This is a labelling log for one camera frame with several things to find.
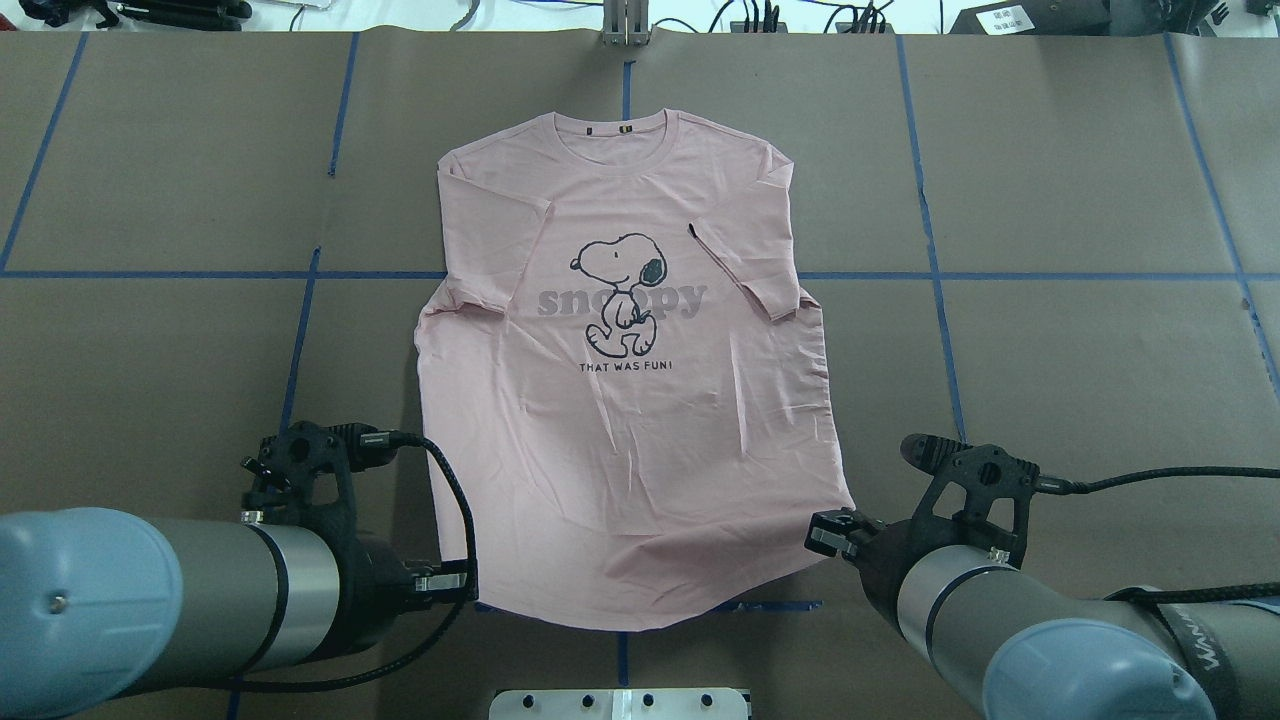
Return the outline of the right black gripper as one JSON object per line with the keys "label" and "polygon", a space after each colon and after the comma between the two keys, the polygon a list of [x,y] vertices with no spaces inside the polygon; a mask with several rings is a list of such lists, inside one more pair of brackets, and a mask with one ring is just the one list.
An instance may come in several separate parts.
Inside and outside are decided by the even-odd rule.
{"label": "right black gripper", "polygon": [[965,445],[915,433],[900,445],[902,459],[931,477],[913,515],[883,524],[855,509],[814,512],[805,550],[840,559],[859,571],[870,601],[895,601],[909,570],[929,552],[960,544],[1006,553],[1021,568],[1027,556],[1037,464],[996,445]]}

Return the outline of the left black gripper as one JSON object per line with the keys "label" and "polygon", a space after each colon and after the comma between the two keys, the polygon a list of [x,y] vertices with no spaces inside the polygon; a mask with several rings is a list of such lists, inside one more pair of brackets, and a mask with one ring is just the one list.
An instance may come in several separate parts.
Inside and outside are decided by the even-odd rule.
{"label": "left black gripper", "polygon": [[358,528],[356,474],[385,466],[407,442],[402,432],[364,423],[297,421],[242,460],[253,478],[242,521],[284,570],[279,641],[380,641],[420,603],[477,598],[466,568],[412,573],[387,542]]}

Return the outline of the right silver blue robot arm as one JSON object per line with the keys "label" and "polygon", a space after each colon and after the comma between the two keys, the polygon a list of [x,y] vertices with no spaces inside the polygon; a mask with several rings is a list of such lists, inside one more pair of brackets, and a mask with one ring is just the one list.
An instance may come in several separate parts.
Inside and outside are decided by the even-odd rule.
{"label": "right silver blue robot arm", "polygon": [[986,719],[1275,719],[1277,584],[1130,585],[1100,600],[1027,575],[1030,501],[1166,478],[1274,479],[1272,468],[1157,468],[1093,482],[1046,475],[996,445],[910,434],[931,477],[909,519],[812,516],[804,544],[842,559],[870,606]]}

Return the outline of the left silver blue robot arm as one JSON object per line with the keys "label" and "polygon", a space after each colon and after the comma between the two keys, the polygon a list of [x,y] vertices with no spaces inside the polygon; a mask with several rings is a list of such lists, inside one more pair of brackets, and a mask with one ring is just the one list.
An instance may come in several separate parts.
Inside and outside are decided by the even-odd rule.
{"label": "left silver blue robot arm", "polygon": [[[442,471],[461,559],[408,562],[358,530],[355,475],[403,447]],[[474,514],[430,439],[297,421],[242,466],[253,480],[234,521],[101,507],[3,516],[5,719],[174,688],[349,689],[422,657],[477,598]]]}

